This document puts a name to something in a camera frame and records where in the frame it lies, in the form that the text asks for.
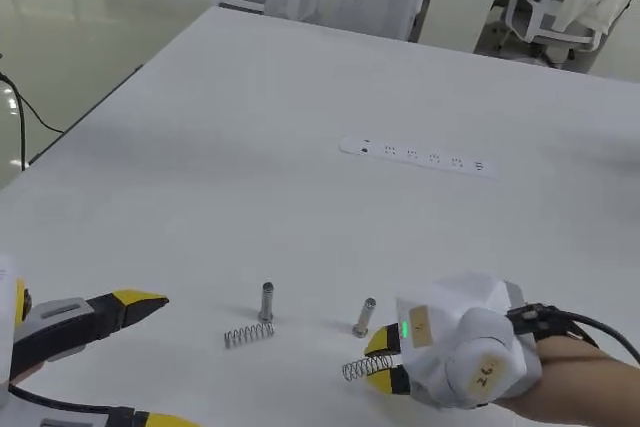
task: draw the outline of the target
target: human hand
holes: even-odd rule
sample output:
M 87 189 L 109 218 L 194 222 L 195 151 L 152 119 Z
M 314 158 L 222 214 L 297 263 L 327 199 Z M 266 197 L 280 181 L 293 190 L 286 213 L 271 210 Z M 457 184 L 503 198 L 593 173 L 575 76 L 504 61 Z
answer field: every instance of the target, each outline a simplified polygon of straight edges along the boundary
M 640 370 L 586 342 L 550 337 L 537 344 L 542 378 L 498 405 L 537 422 L 594 427 L 640 425 Z

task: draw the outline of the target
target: desk cabinet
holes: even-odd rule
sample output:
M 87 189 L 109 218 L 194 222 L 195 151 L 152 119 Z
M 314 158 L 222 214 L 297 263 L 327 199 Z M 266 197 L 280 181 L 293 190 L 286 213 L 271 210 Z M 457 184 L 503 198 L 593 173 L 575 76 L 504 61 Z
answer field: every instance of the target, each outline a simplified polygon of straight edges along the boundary
M 473 52 L 493 0 L 430 0 L 420 44 Z

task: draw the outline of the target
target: number label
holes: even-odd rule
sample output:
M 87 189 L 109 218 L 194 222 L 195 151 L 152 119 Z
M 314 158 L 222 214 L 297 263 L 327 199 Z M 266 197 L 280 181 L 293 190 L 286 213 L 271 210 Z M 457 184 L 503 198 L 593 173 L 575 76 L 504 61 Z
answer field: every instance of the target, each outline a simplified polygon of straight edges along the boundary
M 484 402 L 491 394 L 493 388 L 502 378 L 504 373 L 504 361 L 493 355 L 485 355 L 480 360 L 478 369 L 471 377 L 468 391 L 478 401 Z

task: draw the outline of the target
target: sticker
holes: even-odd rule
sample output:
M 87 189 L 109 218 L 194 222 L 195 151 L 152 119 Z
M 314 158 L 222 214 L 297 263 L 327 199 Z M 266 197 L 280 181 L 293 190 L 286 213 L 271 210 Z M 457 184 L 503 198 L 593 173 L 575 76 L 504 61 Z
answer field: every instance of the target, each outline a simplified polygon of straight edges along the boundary
M 414 307 L 409 311 L 409 323 L 411 324 L 411 342 L 414 349 L 427 347 L 433 343 L 426 305 Z
M 468 391 L 476 399 L 484 401 L 504 374 L 504 360 L 495 355 L 485 355 L 480 360 L 478 370 L 471 377 Z

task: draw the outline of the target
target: chair leg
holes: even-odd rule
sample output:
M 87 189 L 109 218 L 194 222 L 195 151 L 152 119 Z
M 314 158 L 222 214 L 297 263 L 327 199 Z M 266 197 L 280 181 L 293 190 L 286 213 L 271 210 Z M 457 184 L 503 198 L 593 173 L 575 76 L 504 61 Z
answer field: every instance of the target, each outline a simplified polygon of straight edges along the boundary
M 502 50 L 504 45 L 507 43 L 507 40 L 509 40 L 510 35 L 511 35 L 511 30 L 507 29 L 507 33 L 504 34 L 504 37 L 502 38 L 502 40 L 498 42 L 498 45 L 496 45 L 496 51 L 500 52 Z

